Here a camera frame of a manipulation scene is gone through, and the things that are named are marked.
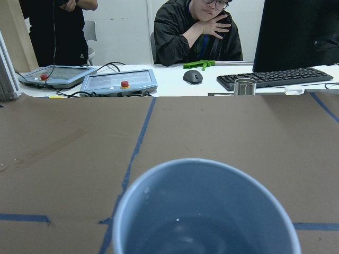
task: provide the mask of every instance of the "blue painter's tape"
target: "blue painter's tape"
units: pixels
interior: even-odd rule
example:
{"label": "blue painter's tape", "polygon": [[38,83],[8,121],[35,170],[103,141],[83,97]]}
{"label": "blue painter's tape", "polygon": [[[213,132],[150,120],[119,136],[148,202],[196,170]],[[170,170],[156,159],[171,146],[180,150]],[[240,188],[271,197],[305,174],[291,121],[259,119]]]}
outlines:
{"label": "blue painter's tape", "polygon": [[315,101],[329,114],[337,123],[339,123],[339,117],[337,117],[329,108],[322,102],[322,100],[314,93],[310,92],[310,95]]}
{"label": "blue painter's tape", "polygon": [[51,222],[51,220],[46,215],[3,214],[3,213],[0,213],[0,221],[31,221],[47,223]]}
{"label": "blue painter's tape", "polygon": [[99,254],[105,254],[107,249],[108,249],[108,247],[109,247],[109,245],[110,245],[110,243],[111,243],[111,241],[112,241],[113,217],[115,215],[115,212],[116,212],[116,210],[118,208],[118,205],[120,203],[120,200],[121,200],[122,196],[124,195],[124,193],[127,190],[127,186],[128,186],[128,183],[129,183],[129,177],[130,177],[130,174],[131,174],[132,165],[134,163],[134,160],[135,160],[136,156],[138,155],[138,153],[140,151],[140,147],[141,147],[142,141],[144,139],[144,136],[145,136],[145,133],[146,133],[146,130],[147,130],[147,127],[148,127],[148,123],[149,123],[150,117],[152,115],[152,111],[154,109],[155,102],[156,102],[156,98],[153,97],[152,102],[151,102],[151,104],[149,106],[149,109],[148,109],[148,112],[147,112],[144,124],[142,126],[142,129],[141,129],[138,141],[137,141],[136,146],[134,148],[131,160],[129,162],[129,165],[128,165],[125,177],[124,177],[124,179],[122,181],[122,185],[121,185],[122,193],[118,196],[118,198],[117,198],[117,200],[115,202],[115,206],[114,206],[114,209],[113,209],[112,217],[109,218],[109,219],[106,219],[106,220],[103,220],[103,221],[99,222],[99,224],[108,224],[109,225],[108,229],[106,231],[103,243],[101,245],[101,248],[99,250]]}
{"label": "blue painter's tape", "polygon": [[339,231],[337,223],[293,223],[296,230],[307,231]]}

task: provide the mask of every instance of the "green plastic object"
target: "green plastic object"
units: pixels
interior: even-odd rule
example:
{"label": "green plastic object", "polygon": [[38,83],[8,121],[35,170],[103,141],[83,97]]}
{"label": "green plastic object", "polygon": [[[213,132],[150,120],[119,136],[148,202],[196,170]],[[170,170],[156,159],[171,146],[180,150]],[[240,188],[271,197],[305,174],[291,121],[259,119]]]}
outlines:
{"label": "green plastic object", "polygon": [[214,60],[200,60],[197,62],[184,63],[184,69],[192,69],[202,66],[202,70],[205,70],[206,67],[211,67],[214,65],[216,65],[216,62]]}

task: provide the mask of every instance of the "computer mouse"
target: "computer mouse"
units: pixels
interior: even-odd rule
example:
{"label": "computer mouse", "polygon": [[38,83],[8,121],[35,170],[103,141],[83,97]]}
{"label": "computer mouse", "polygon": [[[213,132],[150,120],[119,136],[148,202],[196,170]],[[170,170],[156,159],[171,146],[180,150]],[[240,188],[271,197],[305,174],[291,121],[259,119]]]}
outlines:
{"label": "computer mouse", "polygon": [[189,70],[185,72],[183,80],[196,85],[202,82],[202,75],[197,70]]}

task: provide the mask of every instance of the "standing person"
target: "standing person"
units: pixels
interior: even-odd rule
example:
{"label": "standing person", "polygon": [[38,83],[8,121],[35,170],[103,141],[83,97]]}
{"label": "standing person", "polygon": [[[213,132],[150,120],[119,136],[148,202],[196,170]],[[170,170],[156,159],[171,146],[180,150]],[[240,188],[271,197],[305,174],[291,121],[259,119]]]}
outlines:
{"label": "standing person", "polygon": [[95,10],[97,0],[19,0],[30,18],[30,38],[40,67],[87,63],[88,45],[83,10]]}

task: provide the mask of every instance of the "stainless steel tumbler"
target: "stainless steel tumbler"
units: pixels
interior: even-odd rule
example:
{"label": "stainless steel tumbler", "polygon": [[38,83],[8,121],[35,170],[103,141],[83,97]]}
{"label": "stainless steel tumbler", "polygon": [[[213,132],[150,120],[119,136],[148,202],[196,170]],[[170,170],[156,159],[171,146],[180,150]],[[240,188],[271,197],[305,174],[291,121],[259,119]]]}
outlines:
{"label": "stainless steel tumbler", "polygon": [[234,95],[254,95],[256,81],[251,78],[239,78],[234,82]]}

